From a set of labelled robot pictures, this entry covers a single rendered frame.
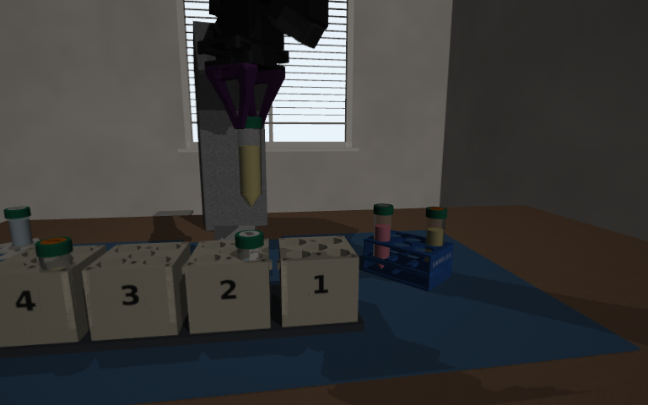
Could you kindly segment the white tube rack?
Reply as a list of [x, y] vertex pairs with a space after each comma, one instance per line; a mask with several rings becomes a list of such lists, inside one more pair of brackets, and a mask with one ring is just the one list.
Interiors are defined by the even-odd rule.
[[10, 256], [12, 256], [14, 254], [17, 254], [18, 252], [16, 252], [16, 251], [24, 250], [24, 249], [27, 249], [29, 247], [35, 247], [35, 243], [37, 241], [39, 241], [39, 239], [34, 238], [33, 239], [34, 243], [26, 245], [26, 246], [12, 246], [11, 242], [10, 243], [0, 244], [0, 248], [2, 248], [2, 249], [0, 249], [0, 254], [5, 254], [5, 255], [0, 256], [0, 260], [6, 259], [6, 258], [8, 258], [8, 257], [10, 257]]

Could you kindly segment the test tube with pink liquid and green cap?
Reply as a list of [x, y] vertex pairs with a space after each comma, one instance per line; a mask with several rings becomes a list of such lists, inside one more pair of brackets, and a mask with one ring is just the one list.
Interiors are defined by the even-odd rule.
[[[374, 205], [374, 240], [390, 241], [392, 229], [393, 205], [378, 203]], [[386, 259], [390, 248], [373, 244], [373, 257]]]

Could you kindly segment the blue tube rack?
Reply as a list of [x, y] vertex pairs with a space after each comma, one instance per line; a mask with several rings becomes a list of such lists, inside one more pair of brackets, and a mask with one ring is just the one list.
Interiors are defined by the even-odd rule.
[[[391, 236], [390, 241], [377, 241], [374, 240], [374, 236], [364, 239], [364, 272], [427, 292], [451, 277], [454, 243], [444, 241], [443, 246], [430, 246], [425, 243], [426, 237], [423, 236], [395, 230], [391, 230], [391, 235], [401, 236]], [[396, 243], [410, 246], [394, 246]], [[389, 247], [390, 256], [386, 259], [373, 256], [373, 244]], [[416, 251], [417, 248], [429, 249], [431, 252]], [[391, 250], [398, 251], [398, 253], [392, 253]], [[408, 255], [418, 258], [411, 258]], [[429, 261], [426, 262], [424, 257], [428, 257]], [[376, 263], [384, 265], [384, 267], [380, 269]]]

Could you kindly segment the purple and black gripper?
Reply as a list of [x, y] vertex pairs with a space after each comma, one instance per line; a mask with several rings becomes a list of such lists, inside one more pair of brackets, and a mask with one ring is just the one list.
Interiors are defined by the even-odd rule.
[[[254, 86], [267, 84], [258, 116], [262, 118], [263, 127], [285, 80], [285, 67], [278, 64], [289, 63], [289, 51], [241, 35], [227, 36], [226, 0], [220, 0], [220, 18], [222, 37], [198, 41], [197, 54], [216, 57], [214, 61], [205, 62], [205, 73], [224, 104], [234, 129], [244, 129], [247, 116], [257, 116]], [[240, 85], [238, 116], [226, 86], [226, 80], [232, 79], [238, 79]]]

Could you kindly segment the white box with done label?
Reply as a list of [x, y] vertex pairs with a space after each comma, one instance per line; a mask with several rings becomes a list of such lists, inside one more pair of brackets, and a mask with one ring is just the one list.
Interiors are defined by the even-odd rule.
[[213, 240], [235, 240], [235, 234], [243, 230], [257, 230], [255, 225], [215, 226]]

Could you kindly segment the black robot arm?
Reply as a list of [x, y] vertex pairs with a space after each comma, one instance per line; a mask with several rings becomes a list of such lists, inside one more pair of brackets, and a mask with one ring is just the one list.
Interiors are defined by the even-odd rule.
[[[222, 37], [220, 0], [209, 0], [209, 14], [218, 18], [209, 24], [204, 41]], [[328, 27], [328, 0], [226, 0], [226, 19], [227, 36], [284, 50], [284, 35], [290, 35], [315, 49]]]

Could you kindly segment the blue bench mat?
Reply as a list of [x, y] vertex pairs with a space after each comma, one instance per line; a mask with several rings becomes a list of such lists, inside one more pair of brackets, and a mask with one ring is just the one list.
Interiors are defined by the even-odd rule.
[[128, 405], [371, 381], [640, 350], [445, 234], [430, 290], [363, 271], [362, 332], [0, 359], [0, 405]]

